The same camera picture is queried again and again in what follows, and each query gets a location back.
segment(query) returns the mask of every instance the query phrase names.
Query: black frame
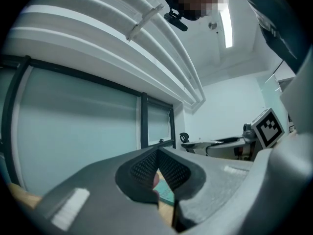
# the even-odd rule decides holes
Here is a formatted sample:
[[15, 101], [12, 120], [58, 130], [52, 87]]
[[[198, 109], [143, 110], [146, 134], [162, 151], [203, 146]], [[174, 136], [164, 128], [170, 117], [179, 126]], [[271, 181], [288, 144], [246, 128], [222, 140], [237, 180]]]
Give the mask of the black frame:
[[[149, 145], [149, 133], [148, 133], [148, 104], [154, 105], [170, 112], [170, 125], [171, 125], [171, 139], [156, 144]], [[170, 146], [172, 145], [176, 149], [176, 138], [175, 138], [175, 122], [174, 122], [174, 107], [172, 104], [165, 103], [159, 99], [148, 96], [146, 93], [142, 94], [141, 97], [141, 122], [140, 122], [140, 141], [141, 149], [146, 147], [158, 146]]]
[[130, 89], [126, 86], [109, 81], [107, 79], [104, 79], [95, 75], [91, 75], [89, 73], [72, 69], [69, 67], [56, 65], [56, 64], [41, 61], [41, 60], [32, 59], [30, 56], [19, 57], [19, 56], [11, 56], [11, 55], [1, 55], [0, 65], [6, 68], [12, 68], [12, 69], [17, 70], [12, 78], [12, 81], [10, 83], [10, 86], [9, 86], [9, 89], [8, 89], [8, 92], [6, 94], [5, 101], [4, 101], [2, 125], [1, 125], [2, 144], [0, 142], [0, 150], [3, 151], [7, 170], [8, 170], [10, 179], [14, 184], [20, 185], [20, 182], [16, 174], [15, 166], [14, 166], [13, 156], [12, 156], [12, 142], [11, 142], [12, 113], [13, 113], [14, 101], [16, 98], [16, 94], [17, 94], [21, 79], [29, 65], [39, 68], [39, 69], [54, 71], [57, 73], [80, 78], [89, 82], [107, 86], [107, 87], [110, 87], [119, 91], [123, 91], [125, 93], [129, 93], [129, 94], [141, 97], [141, 115], [140, 115], [141, 148], [148, 147], [148, 103], [170, 110], [171, 140], [165, 141], [159, 144], [155, 144], [153, 146], [156, 146], [156, 145], [168, 146], [172, 144], [173, 148], [176, 148], [174, 111], [173, 111], [173, 105], [171, 104], [167, 104], [161, 100], [148, 96], [146, 93], [138, 92], [136, 90]]

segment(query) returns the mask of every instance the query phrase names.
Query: glass panel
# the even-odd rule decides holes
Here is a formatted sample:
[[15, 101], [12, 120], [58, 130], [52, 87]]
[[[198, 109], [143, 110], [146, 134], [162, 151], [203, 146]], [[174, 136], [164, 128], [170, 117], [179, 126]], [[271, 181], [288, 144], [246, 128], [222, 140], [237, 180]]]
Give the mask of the glass panel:
[[169, 111], [148, 104], [149, 145], [171, 139]]
[[27, 190], [43, 195], [93, 162], [136, 150], [136, 102], [134, 95], [34, 68], [17, 133]]
[[264, 98], [265, 106], [273, 109], [285, 131], [285, 135], [288, 134], [288, 115], [282, 101], [280, 100], [282, 91], [275, 75], [260, 76], [257, 77], [257, 81]]
[[14, 69], [0, 68], [0, 139], [4, 100], [15, 71]]

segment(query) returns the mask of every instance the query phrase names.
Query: ceiling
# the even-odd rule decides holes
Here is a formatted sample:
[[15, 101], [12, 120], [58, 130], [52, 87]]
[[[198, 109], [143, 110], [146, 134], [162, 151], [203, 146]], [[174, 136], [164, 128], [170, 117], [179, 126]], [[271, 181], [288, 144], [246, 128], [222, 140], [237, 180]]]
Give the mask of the ceiling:
[[[165, 8], [161, 15], [169, 12], [165, 0], [147, 1], [153, 6], [162, 3]], [[186, 48], [204, 86], [268, 69], [258, 51], [260, 48], [256, 48], [264, 43], [263, 39], [256, 40], [260, 29], [247, 1], [229, 0], [229, 11], [233, 30], [233, 47], [230, 48], [225, 48], [222, 21], [217, 10], [197, 21], [183, 18], [182, 22], [188, 26], [186, 32], [170, 24]], [[217, 28], [209, 29], [209, 22], [217, 22]]]

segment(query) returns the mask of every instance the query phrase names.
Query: ceiling light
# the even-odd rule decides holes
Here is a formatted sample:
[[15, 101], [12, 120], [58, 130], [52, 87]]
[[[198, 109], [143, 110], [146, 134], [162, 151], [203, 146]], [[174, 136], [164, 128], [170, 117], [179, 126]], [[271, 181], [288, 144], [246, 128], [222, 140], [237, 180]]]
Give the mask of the ceiling light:
[[231, 28], [231, 20], [228, 4], [226, 4], [225, 9], [220, 11], [223, 29], [224, 29], [224, 38], [225, 38], [225, 47], [229, 48], [233, 46], [233, 31]]

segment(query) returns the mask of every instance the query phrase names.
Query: person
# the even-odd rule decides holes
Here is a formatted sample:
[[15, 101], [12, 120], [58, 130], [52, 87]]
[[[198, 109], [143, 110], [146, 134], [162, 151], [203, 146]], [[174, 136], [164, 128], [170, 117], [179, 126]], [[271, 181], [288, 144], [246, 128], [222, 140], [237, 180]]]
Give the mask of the person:
[[[312, 30], [303, 6], [308, 0], [247, 0], [255, 12], [267, 45], [297, 73], [311, 46]], [[223, 0], [166, 0], [170, 9], [191, 21], [207, 15]]]

